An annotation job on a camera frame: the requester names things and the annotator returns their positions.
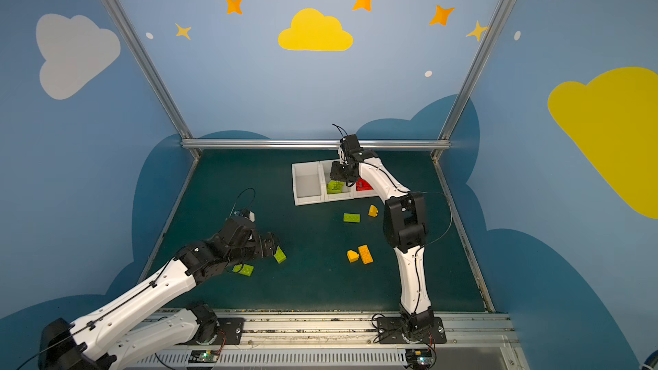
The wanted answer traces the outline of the yellow sloped lego brick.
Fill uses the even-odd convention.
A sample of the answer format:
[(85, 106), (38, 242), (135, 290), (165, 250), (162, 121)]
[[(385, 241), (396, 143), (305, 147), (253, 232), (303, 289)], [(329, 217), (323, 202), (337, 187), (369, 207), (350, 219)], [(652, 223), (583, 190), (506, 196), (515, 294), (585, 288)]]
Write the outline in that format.
[(379, 213), (379, 211), (378, 211), (377, 207), (371, 205), (369, 210), (368, 210), (368, 215), (370, 217), (376, 218), (378, 216), (378, 213)]
[(348, 258), (349, 262), (354, 263), (354, 262), (359, 260), (360, 255), (359, 255), (359, 253), (357, 253), (353, 250), (348, 250), (347, 251), (347, 258)]

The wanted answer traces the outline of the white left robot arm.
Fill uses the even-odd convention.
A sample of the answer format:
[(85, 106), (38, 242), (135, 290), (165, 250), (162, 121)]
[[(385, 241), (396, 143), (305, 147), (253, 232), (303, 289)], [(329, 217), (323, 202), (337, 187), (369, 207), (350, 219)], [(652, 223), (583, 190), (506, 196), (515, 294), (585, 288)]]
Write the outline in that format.
[(140, 323), (169, 301), (233, 267), (269, 258), (280, 249), (271, 232), (259, 234), (255, 215), (234, 213), (207, 240), (190, 243), (150, 277), (73, 322), (57, 319), (41, 334), (40, 369), (124, 369), (176, 344), (224, 343), (216, 313), (195, 303), (159, 323)]

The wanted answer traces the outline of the green lego brick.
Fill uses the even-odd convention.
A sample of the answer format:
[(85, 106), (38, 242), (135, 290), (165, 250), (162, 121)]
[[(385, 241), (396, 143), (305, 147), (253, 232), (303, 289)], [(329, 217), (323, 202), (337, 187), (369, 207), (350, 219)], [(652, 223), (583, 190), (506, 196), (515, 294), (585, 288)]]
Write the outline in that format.
[(284, 253), (284, 251), (281, 249), (281, 247), (277, 247), (275, 253), (274, 253), (274, 258), (277, 261), (278, 264), (282, 264), (287, 260), (287, 257)]
[(254, 271), (254, 267), (248, 264), (238, 264), (233, 267), (232, 271), (235, 274), (251, 277)]
[(327, 193), (329, 195), (342, 194), (343, 190), (344, 190), (344, 183), (343, 182), (331, 180), (327, 183)]
[(343, 221), (350, 224), (359, 224), (361, 221), (361, 216), (354, 213), (345, 213), (343, 216)]

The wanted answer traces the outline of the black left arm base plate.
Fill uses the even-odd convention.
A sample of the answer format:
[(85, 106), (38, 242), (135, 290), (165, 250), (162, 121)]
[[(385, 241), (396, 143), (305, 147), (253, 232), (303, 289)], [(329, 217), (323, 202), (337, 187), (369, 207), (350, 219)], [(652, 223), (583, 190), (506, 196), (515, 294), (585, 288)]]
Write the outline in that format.
[(244, 318), (220, 317), (209, 324), (201, 325), (193, 338), (183, 343), (189, 346), (233, 346), (242, 340)]

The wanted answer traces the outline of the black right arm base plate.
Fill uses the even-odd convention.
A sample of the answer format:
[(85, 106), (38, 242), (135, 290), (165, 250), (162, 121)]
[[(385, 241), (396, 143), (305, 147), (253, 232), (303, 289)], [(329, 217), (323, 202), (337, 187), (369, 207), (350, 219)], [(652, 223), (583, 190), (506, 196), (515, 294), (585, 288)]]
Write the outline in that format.
[(447, 334), (441, 318), (435, 317), (430, 325), (414, 329), (411, 322), (402, 317), (376, 315), (372, 320), (375, 328), (374, 344), (446, 344)]

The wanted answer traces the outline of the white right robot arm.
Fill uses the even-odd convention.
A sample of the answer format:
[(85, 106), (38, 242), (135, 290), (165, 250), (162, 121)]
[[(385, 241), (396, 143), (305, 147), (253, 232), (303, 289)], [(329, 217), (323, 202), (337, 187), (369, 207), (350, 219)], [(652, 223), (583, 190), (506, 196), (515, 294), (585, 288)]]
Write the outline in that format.
[(339, 142), (339, 159), (332, 163), (333, 180), (367, 182), (383, 202), (383, 233), (395, 252), (400, 274), (400, 309), (406, 332), (420, 332), (435, 323), (425, 279), (424, 253), (428, 238), (426, 200), (402, 185), (356, 135)]

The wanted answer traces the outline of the red lego brick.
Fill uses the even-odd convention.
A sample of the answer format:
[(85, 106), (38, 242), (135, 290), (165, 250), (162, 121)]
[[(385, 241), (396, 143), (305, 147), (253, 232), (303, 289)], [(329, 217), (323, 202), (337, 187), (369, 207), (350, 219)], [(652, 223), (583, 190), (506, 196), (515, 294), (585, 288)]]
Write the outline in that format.
[(363, 192), (363, 191), (370, 191), (372, 190), (372, 186), (366, 182), (364, 179), (359, 178), (356, 182), (356, 190), (358, 192)]

